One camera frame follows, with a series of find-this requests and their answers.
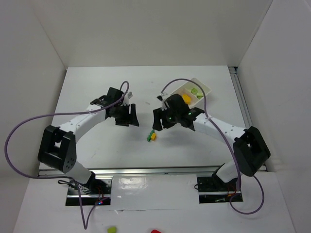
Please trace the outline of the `green and cream lego stack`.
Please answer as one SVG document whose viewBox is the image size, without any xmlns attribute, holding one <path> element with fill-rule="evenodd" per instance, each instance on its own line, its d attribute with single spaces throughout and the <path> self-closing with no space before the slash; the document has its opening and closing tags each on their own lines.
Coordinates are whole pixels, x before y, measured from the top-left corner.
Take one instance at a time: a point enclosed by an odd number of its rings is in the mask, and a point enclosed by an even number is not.
<svg viewBox="0 0 311 233">
<path fill-rule="evenodd" d="M 204 95 L 202 94 L 202 93 L 197 93 L 196 94 L 196 97 L 197 97 L 197 99 L 201 99 L 201 98 L 203 98 L 204 97 Z"/>
</svg>

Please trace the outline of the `white divided plastic container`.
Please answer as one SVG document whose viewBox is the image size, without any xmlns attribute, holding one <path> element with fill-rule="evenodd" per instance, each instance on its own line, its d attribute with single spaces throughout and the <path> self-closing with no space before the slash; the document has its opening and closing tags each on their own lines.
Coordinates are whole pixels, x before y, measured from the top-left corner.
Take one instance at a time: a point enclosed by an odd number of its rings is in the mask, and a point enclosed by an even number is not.
<svg viewBox="0 0 311 233">
<path fill-rule="evenodd" d="M 199 81 L 197 78 L 192 78 L 192 82 L 185 82 L 183 85 L 175 89 L 171 95 L 179 94 L 188 104 L 189 108 L 198 107 L 204 109 L 204 97 L 211 92 L 211 89 Z"/>
</svg>

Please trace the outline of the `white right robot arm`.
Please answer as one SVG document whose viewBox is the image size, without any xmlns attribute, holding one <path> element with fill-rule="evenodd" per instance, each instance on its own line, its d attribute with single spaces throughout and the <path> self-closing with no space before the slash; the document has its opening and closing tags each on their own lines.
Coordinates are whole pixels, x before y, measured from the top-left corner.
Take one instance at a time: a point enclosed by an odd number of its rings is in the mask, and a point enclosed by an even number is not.
<svg viewBox="0 0 311 233">
<path fill-rule="evenodd" d="M 161 101 L 162 106 L 153 110 L 153 130 L 161 131 L 180 124 L 227 145 L 232 161 L 220 166 L 213 173 L 215 185 L 236 181 L 237 190 L 240 190 L 242 175 L 254 176 L 270 158 L 268 146 L 256 127 L 237 127 L 208 115 L 206 110 L 190 108 L 179 94 L 161 94 L 157 99 Z"/>
</svg>

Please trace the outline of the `pale yellow-green lego brick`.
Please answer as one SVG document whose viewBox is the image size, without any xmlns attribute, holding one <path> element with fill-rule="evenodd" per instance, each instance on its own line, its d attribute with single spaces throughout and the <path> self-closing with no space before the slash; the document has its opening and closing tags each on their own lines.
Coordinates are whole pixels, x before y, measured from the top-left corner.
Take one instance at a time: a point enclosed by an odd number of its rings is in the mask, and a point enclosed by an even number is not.
<svg viewBox="0 0 311 233">
<path fill-rule="evenodd" d="M 190 92 L 193 94 L 193 95 L 196 95 L 198 93 L 198 90 L 196 88 L 192 88 L 190 90 Z"/>
</svg>

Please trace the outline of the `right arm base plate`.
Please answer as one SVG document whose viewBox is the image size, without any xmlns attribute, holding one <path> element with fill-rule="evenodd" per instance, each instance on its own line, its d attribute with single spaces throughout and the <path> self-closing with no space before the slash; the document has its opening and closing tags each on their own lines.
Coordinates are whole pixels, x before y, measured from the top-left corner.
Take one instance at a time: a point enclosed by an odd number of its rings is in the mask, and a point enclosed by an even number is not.
<svg viewBox="0 0 311 233">
<path fill-rule="evenodd" d="M 233 202 L 243 202 L 241 192 L 236 188 L 237 178 L 228 183 L 213 176 L 197 177 L 194 189 L 198 191 L 199 203 L 225 203 L 233 197 Z"/>
</svg>

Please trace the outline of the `yellow round printed lego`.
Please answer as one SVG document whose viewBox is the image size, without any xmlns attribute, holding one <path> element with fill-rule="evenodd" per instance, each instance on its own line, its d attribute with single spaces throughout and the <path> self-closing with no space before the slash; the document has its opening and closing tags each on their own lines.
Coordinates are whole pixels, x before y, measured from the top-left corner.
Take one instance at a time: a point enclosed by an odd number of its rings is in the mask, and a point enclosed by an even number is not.
<svg viewBox="0 0 311 233">
<path fill-rule="evenodd" d="M 182 95 L 182 99 L 183 99 L 183 101 L 186 103 L 186 104 L 191 104 L 191 98 L 188 96 L 188 95 L 186 95 L 186 94 L 183 94 Z"/>
</svg>

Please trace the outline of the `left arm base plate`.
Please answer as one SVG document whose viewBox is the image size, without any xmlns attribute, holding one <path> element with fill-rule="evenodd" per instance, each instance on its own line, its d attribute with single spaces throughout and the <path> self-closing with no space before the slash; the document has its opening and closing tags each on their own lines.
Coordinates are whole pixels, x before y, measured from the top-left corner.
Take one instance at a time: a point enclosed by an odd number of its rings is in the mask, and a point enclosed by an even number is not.
<svg viewBox="0 0 311 233">
<path fill-rule="evenodd" d="M 99 206 L 109 206 L 111 204 L 111 186 L 112 178 L 104 177 L 102 181 L 105 183 L 105 187 L 95 188 L 95 191 L 90 191 L 86 187 L 79 185 L 81 192 L 81 199 L 83 206 L 92 206 L 95 202 L 99 202 Z M 68 187 L 67 196 L 66 196 L 66 206 L 79 206 L 79 195 L 76 185 L 73 180 L 67 181 L 58 181 L 61 185 L 66 185 Z"/>
</svg>

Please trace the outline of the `yellow and green lego stack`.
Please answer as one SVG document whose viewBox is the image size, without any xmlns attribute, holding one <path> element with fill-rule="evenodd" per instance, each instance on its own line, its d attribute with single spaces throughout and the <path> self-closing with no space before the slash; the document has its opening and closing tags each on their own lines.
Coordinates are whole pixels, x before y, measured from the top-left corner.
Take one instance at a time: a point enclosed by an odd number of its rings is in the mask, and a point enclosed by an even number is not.
<svg viewBox="0 0 311 233">
<path fill-rule="evenodd" d="M 154 130 L 151 130 L 151 132 L 149 133 L 149 135 L 147 136 L 147 141 L 150 142 L 150 141 L 155 141 L 157 137 L 157 134 L 155 133 Z"/>
</svg>

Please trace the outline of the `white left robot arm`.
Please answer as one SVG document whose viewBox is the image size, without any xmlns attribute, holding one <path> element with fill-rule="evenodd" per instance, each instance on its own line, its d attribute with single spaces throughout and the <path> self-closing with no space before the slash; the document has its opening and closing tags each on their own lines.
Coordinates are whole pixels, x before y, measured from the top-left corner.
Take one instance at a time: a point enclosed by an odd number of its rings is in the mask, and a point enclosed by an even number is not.
<svg viewBox="0 0 311 233">
<path fill-rule="evenodd" d="M 43 132 L 38 153 L 39 162 L 61 171 L 91 193 L 107 188 L 95 173 L 77 161 L 76 143 L 89 130 L 114 118 L 117 126 L 139 126 L 135 104 L 130 104 L 132 93 L 124 93 L 113 87 L 108 93 L 93 100 L 81 114 L 60 126 L 48 126 Z"/>
</svg>

